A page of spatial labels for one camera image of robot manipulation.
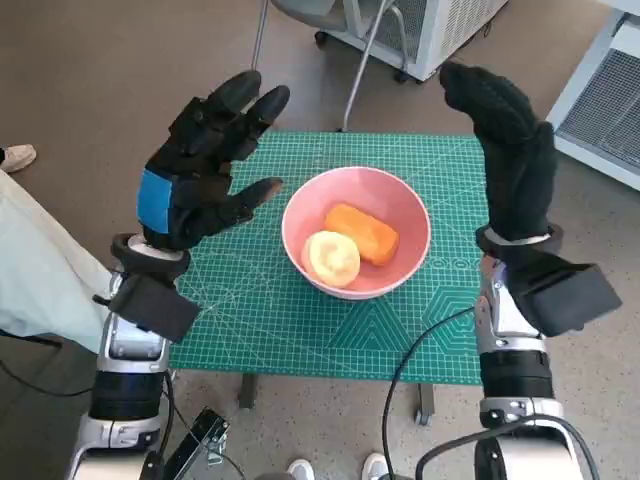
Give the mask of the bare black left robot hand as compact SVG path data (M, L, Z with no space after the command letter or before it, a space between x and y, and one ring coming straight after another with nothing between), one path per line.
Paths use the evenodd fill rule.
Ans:
M259 93L261 74L241 72L205 98L194 97L147 161L137 195L137 217L148 244L189 250L203 238L251 220L278 193L268 177L231 193L233 163L246 160L290 99L278 85Z

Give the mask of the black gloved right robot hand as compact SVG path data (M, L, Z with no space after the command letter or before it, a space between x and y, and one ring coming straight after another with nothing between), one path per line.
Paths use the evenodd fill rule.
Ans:
M507 242L548 235L557 169L552 125L515 84L482 67L447 61L439 82L483 149L491 230Z

